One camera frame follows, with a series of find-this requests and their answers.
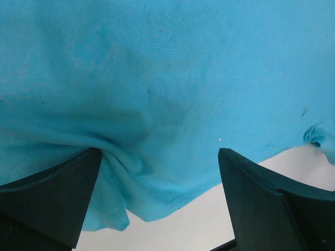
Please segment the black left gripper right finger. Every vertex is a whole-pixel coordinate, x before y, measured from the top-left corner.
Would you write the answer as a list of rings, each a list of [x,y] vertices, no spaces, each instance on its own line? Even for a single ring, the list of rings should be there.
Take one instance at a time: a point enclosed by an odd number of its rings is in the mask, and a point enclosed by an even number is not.
[[[309,186],[231,149],[218,162],[234,239],[220,250],[334,250],[334,192]]]

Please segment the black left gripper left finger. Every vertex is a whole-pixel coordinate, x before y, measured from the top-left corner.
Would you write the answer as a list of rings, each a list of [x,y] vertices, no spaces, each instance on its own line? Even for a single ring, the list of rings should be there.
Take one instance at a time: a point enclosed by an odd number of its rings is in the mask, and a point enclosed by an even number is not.
[[[75,249],[102,161],[89,149],[1,186],[2,249]]]

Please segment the teal t shirt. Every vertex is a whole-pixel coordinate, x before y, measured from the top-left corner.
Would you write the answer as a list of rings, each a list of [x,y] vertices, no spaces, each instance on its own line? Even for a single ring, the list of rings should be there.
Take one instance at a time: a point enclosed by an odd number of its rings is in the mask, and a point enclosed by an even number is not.
[[[1,1],[1,184],[100,149],[86,231],[306,144],[334,163],[334,1]]]

